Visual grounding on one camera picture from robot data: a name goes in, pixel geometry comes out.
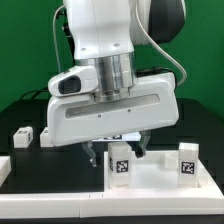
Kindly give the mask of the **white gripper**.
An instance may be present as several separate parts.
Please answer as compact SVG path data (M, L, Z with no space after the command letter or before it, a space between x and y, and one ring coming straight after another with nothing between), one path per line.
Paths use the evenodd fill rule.
M150 130L172 126L179 118L171 72L138 78L129 95L121 100L97 102L94 91L98 85L92 66L74 66L48 83L50 142L55 146L83 142L94 167L97 162L91 140L141 131L135 148L136 157L141 158L146 155Z

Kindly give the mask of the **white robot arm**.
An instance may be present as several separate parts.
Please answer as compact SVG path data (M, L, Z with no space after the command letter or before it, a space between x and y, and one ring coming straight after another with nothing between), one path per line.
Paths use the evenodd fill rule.
M83 145L99 164L94 140L138 132L137 155L146 154L152 129L179 118L172 72L137 71L134 47L159 49L186 19L184 0L63 0L74 42L75 66L52 77L47 110L50 142Z

